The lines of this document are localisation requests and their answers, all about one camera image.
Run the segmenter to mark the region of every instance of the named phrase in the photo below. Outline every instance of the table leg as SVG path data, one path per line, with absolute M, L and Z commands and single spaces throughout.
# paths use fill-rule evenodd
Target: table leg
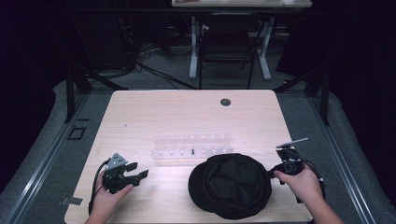
M 191 63 L 190 63 L 190 78 L 197 78 L 198 54 L 197 54 L 197 30 L 195 17 L 191 18 Z
M 264 80 L 271 80 L 270 70 L 268 68 L 267 60 L 265 59 L 265 52 L 268 49 L 268 43 L 271 38 L 271 33 L 274 28 L 274 18 L 271 18 L 268 22 L 265 23 L 264 26 L 264 40 L 262 42 L 262 49 L 259 50 L 259 60 L 260 66 L 262 67 L 262 75 L 264 76 Z

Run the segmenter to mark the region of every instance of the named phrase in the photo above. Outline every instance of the gray carpet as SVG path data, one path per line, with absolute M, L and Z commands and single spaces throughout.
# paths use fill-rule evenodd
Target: gray carpet
M 271 44 L 267 58 L 273 80 L 264 81 L 260 67 L 256 66 L 251 89 L 271 90 L 280 86 L 284 79 L 292 78 L 287 74 L 275 73 L 284 40 L 275 38 Z M 189 53 L 177 54 L 173 51 L 154 50 L 143 61 L 143 64 L 191 85 L 198 85 L 197 80 L 189 79 Z M 223 78 L 215 67 L 206 67 L 204 89 L 244 89 L 246 80 L 233 75 L 235 68 L 230 66 L 228 68 L 231 70 L 222 68 L 221 72 L 231 77 Z M 102 74 L 108 76 L 111 72 L 106 71 Z M 180 84 L 173 86 L 161 77 L 156 77 L 147 71 L 140 71 L 138 67 L 132 74 L 111 80 L 130 90 L 187 89 Z M 77 92 L 78 110 L 69 124 L 64 124 L 66 118 L 65 85 L 61 83 L 54 89 L 57 93 L 57 102 L 49 121 L 20 170 L 0 196 L 2 223 L 10 220 L 20 223 L 64 223 L 67 206 L 63 205 L 62 201 L 64 197 L 73 195 L 112 92 L 98 81 L 91 80 L 91 84 L 93 91 L 90 95 L 80 95 Z M 379 187 L 338 99 L 331 94 L 329 104 L 331 126 L 323 128 L 318 118 L 317 99 L 305 98 L 302 93 L 304 86 L 304 83 L 300 83 L 285 93 L 279 93 L 277 97 L 292 139 L 309 138 L 296 148 L 303 157 L 318 167 L 319 173 L 324 177 L 327 201 L 330 206 L 345 223 L 396 223 L 394 207 L 389 204 L 389 200 Z M 81 140 L 67 140 L 73 127 L 85 128 Z M 337 158 L 332 152 L 333 144 L 329 140 L 329 132 L 336 139 L 336 144 L 345 157 L 347 167 L 353 174 L 360 194 L 367 202 L 370 214 L 373 215 L 368 222 L 362 221 L 364 217 L 357 211 L 355 201 L 352 200 L 351 195 L 356 190 L 350 189 L 348 180 L 343 179 L 340 174 L 344 171 L 335 162 Z M 59 150 L 57 153 L 50 154 L 54 148 Z M 49 155 L 53 158 L 51 162 L 44 160 Z M 44 181 L 36 186 L 37 191 L 33 191 L 32 200 L 21 199 L 21 195 L 26 192 L 25 187 L 36 174 L 36 168 L 43 166 L 48 166 L 48 171 L 42 176 Z

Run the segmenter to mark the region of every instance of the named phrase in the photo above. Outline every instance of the dark background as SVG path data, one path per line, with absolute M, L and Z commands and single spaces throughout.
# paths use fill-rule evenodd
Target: dark background
M 149 7 L 138 6 L 147 1 L 134 2 L 137 7 Z M 155 7 L 169 6 L 169 1 L 150 2 Z M 365 7 L 371 1 L 360 2 L 367 5 L 360 8 L 353 2 L 313 1 L 313 8 L 355 14 L 341 23 L 309 19 L 296 22 L 277 70 L 301 76 L 322 65 L 320 59 L 333 48 L 334 39 L 341 42 L 329 64 L 331 91 L 342 102 L 361 148 L 395 205 L 396 4 L 386 0 Z M 87 2 L 93 3 L 112 6 L 109 1 Z M 66 4 L 73 6 L 78 1 Z M 26 0 L 3 1 L 0 8 L 0 190 L 3 190 L 48 119 L 55 101 L 52 88 L 65 79 L 67 71 L 76 63 L 94 69 L 120 69 L 130 66 L 131 55 L 122 44 L 114 18 L 87 17 L 79 20 L 82 23 L 71 24 L 63 17 L 43 13 L 36 2 Z M 166 24 L 172 19 L 159 22 L 145 18 L 139 22 L 142 32 L 156 36 L 153 41 L 166 48 Z M 79 32 L 86 37 L 79 38 Z M 107 38 L 99 38 L 96 32 L 107 34 Z M 93 53 L 90 48 L 99 49 Z

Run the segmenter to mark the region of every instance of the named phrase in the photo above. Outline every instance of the black circle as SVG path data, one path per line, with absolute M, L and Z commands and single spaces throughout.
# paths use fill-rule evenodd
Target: black circle
M 231 100 L 224 98 L 224 99 L 221 99 L 221 100 L 220 100 L 220 103 L 221 103 L 222 105 L 224 105 L 224 106 L 228 106 L 228 105 L 231 104 Z

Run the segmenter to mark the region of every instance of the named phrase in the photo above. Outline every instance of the light wood surface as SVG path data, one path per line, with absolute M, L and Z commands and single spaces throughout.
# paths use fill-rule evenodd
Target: light wood surface
M 194 0 L 178 2 L 173 7 L 311 7 L 310 0 Z
M 221 105 L 227 98 L 229 106 Z M 112 223 L 216 223 L 308 221 L 310 214 L 296 202 L 288 186 L 272 180 L 266 207 L 254 217 L 231 221 L 207 213 L 191 200 L 187 184 L 192 169 L 205 159 L 156 161 L 150 151 L 154 136 L 162 134 L 229 133 L 235 153 L 248 155 L 266 169 L 280 163 L 276 146 L 290 135 L 273 91 L 116 91 L 109 102 L 92 145 L 66 223 L 88 218 L 92 181 L 100 164 L 119 153 L 138 162 L 136 175 L 148 177 L 121 202 Z

